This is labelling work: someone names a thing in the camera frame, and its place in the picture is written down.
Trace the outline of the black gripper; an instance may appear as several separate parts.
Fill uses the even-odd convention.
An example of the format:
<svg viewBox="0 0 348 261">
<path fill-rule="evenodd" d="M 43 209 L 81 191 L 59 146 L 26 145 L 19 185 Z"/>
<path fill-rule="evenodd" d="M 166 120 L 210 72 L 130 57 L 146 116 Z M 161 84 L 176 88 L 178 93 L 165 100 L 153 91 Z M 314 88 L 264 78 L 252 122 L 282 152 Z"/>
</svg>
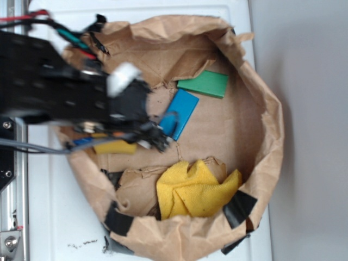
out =
<svg viewBox="0 0 348 261">
<path fill-rule="evenodd" d="M 141 143 L 146 148 L 155 147 L 164 152 L 179 124 L 179 113 L 166 112 L 160 124 L 152 121 L 147 112 L 150 93 L 150 86 L 143 79 L 141 70 L 131 63 L 122 63 L 107 77 L 107 118 L 74 127 L 82 133 L 100 134 L 101 137 L 67 141 L 62 151 L 77 152 L 124 141 L 129 145 Z"/>
</svg>

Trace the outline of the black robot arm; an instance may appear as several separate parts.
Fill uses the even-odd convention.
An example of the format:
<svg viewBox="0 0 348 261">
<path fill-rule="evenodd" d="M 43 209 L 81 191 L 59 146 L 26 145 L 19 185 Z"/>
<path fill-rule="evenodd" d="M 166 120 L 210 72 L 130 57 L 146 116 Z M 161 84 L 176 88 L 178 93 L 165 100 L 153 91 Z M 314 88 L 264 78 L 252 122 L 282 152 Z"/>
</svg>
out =
<svg viewBox="0 0 348 261">
<path fill-rule="evenodd" d="M 163 152 L 172 139 L 147 113 L 150 91 L 131 63 L 105 73 L 88 61 L 79 70 L 49 41 L 1 32 L 2 116 L 98 133 L 98 144 L 143 141 Z"/>
</svg>

